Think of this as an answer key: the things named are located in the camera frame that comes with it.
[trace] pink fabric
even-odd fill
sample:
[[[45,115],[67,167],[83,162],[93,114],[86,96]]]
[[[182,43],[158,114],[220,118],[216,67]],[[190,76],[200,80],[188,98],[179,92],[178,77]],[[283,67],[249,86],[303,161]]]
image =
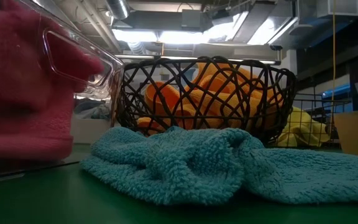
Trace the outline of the pink fabric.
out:
[[[57,75],[43,49],[45,29],[57,24],[13,0],[0,8],[0,157],[55,160],[71,153],[73,93],[85,84]],[[103,71],[95,58],[48,37],[55,65],[81,80]]]

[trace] yellow cord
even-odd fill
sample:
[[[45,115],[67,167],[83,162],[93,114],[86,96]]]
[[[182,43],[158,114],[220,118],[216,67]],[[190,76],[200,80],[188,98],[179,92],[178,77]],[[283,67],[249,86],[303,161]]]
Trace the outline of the yellow cord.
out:
[[[329,127],[329,138],[331,138],[331,131],[333,130],[333,121],[334,121],[334,94],[335,94],[335,78],[336,78],[335,7],[336,7],[336,0],[333,0],[333,95],[331,96],[331,120],[330,120],[330,127]]]

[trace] ceiling light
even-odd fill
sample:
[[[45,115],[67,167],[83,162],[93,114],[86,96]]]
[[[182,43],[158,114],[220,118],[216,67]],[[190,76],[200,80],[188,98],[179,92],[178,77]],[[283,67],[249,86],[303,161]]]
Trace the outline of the ceiling light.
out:
[[[201,44],[208,39],[201,32],[163,31],[158,39],[164,44]]]
[[[292,25],[294,23],[298,22],[298,18],[295,17],[293,18],[282,30],[280,30],[280,32],[278,32],[273,38],[271,38],[267,43],[268,44],[272,44],[273,42],[275,42],[279,37],[281,37],[285,31],[287,31],[289,28],[292,27]]]
[[[248,44],[264,45],[273,37],[274,33],[274,22],[273,20],[267,18],[265,22],[256,30],[252,38],[248,41]]]
[[[121,59],[154,59],[151,55],[114,55]]]
[[[161,56],[161,58],[176,59],[197,59],[196,57],[181,57],[181,56]]]
[[[243,12],[241,14],[236,14],[235,16],[233,16],[233,21],[235,21],[235,24],[233,26],[233,29],[226,36],[226,41],[232,40],[234,38],[234,36],[239,31],[242,23],[245,21],[247,16],[248,16],[248,12]]]
[[[228,60],[232,60],[234,62],[242,62],[243,60],[249,60],[249,59],[228,59]],[[276,64],[275,61],[265,61],[265,60],[260,60],[260,62],[266,64],[266,65],[274,65]]]
[[[117,30],[113,29],[112,32],[117,40],[125,42],[155,42],[157,36],[154,31],[140,31],[140,30]]]

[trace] teal towel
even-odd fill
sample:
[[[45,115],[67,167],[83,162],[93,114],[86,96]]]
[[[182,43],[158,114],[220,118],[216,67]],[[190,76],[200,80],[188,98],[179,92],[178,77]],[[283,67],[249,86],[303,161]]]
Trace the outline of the teal towel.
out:
[[[227,202],[239,189],[283,203],[358,202],[358,156],[265,149],[246,131],[172,127],[146,138],[111,128],[84,170],[156,204]]]

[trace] green table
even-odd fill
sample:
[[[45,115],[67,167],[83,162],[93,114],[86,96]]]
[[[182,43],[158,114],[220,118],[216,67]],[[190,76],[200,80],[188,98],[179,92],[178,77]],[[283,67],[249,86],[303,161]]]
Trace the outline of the green table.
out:
[[[237,195],[225,206],[163,207],[111,189],[79,164],[0,182],[0,223],[358,223],[358,204],[282,205]]]

